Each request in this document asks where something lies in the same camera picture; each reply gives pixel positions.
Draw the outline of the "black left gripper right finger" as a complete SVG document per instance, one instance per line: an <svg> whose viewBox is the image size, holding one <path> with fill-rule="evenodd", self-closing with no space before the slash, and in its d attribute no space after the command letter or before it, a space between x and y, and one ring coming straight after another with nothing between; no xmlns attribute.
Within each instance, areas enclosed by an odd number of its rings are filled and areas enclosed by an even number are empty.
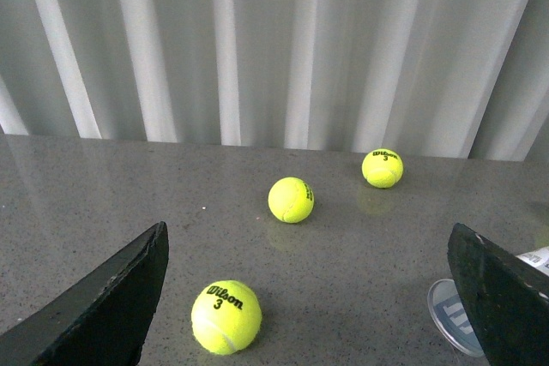
<svg viewBox="0 0 549 366"><path fill-rule="evenodd" d="M548 276L461 223L448 262L489 364L547 365Z"/></svg>

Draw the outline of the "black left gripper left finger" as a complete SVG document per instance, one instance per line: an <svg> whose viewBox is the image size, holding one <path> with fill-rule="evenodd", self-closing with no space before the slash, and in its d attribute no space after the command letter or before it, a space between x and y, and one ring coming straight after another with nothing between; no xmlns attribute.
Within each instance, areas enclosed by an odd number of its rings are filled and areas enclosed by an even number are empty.
<svg viewBox="0 0 549 366"><path fill-rule="evenodd" d="M169 256L159 222L1 336L3 365L137 365Z"/></svg>

